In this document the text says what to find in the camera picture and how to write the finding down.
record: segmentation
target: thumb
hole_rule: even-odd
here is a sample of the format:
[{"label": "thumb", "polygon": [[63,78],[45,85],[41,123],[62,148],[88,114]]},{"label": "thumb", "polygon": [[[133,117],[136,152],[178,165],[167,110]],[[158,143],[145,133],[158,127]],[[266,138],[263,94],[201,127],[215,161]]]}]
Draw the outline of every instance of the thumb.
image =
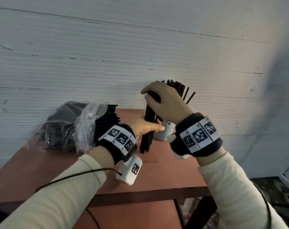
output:
[{"label": "thumb", "polygon": [[151,107],[151,109],[153,109],[154,112],[157,112],[158,109],[160,108],[160,103],[157,103],[154,98],[152,96],[150,96],[149,94],[146,94],[144,96],[147,104]]},{"label": "thumb", "polygon": [[147,122],[148,131],[163,131],[165,130],[165,126]]}]

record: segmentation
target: brown table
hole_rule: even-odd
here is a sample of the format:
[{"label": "brown table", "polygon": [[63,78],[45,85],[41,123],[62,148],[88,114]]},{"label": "brown table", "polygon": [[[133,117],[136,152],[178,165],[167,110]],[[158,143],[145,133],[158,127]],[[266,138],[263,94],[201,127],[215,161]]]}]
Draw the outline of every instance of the brown table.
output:
[{"label": "brown table", "polygon": [[[122,123],[127,123],[143,110],[117,109],[116,113]],[[150,152],[140,154],[138,149],[136,153],[143,165],[135,183],[129,187],[116,180],[115,173],[110,172],[89,203],[90,207],[211,195],[197,171],[196,159],[177,160],[167,141],[154,139]],[[0,208],[14,210],[77,158],[75,152],[38,152],[21,148],[0,170]]]}]

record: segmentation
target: bundle of black sticks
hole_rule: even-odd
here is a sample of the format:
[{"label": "bundle of black sticks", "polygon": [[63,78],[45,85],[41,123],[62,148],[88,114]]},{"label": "bundle of black sticks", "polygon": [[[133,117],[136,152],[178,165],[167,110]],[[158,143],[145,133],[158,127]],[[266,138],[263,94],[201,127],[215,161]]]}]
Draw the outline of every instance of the bundle of black sticks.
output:
[{"label": "bundle of black sticks", "polygon": [[[185,92],[185,95],[183,97],[184,91],[185,91],[185,85],[177,82],[177,81],[173,81],[173,80],[167,80],[167,85],[169,85],[170,87],[173,87],[176,89],[176,91],[178,92],[178,94],[183,98],[183,100],[185,100],[187,93],[189,91],[189,87],[187,87],[187,90]],[[193,98],[194,94],[196,92],[193,92],[192,95],[190,96],[190,98],[187,100],[186,104],[188,104],[190,102],[190,100]],[[150,96],[152,96],[154,98],[155,101],[157,101],[158,103],[160,103],[160,96],[153,91],[148,92],[148,94]],[[162,119],[156,115],[156,113],[150,108],[150,106],[146,105],[146,112],[145,112],[145,117],[144,119],[148,122],[157,122],[157,119],[159,119],[160,121],[162,121]],[[150,131],[147,134],[144,134],[142,136],[142,140],[141,140],[141,144],[140,144],[140,152],[144,153],[145,151],[149,151],[150,146],[152,144],[152,139],[153,139],[153,135],[154,132]]]}]

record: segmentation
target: right hand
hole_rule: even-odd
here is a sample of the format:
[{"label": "right hand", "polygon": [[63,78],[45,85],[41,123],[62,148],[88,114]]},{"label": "right hand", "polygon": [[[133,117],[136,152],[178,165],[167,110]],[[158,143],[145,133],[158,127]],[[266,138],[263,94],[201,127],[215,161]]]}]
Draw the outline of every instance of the right hand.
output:
[{"label": "right hand", "polygon": [[193,111],[183,101],[175,88],[160,81],[155,81],[142,89],[141,94],[145,94],[149,91],[154,91],[160,96],[160,104],[148,94],[144,97],[147,104],[162,119],[177,125],[183,119],[193,114]]}]

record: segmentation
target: left hand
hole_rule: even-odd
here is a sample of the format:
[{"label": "left hand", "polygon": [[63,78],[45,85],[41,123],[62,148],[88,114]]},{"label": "left hand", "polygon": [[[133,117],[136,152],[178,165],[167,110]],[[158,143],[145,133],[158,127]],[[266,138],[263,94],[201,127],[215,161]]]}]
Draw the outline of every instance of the left hand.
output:
[{"label": "left hand", "polygon": [[133,130],[136,139],[150,131],[158,132],[165,130],[165,127],[161,125],[159,120],[157,120],[157,124],[147,122],[144,120],[144,115],[136,116],[129,123],[127,123],[127,125],[129,125]]}]

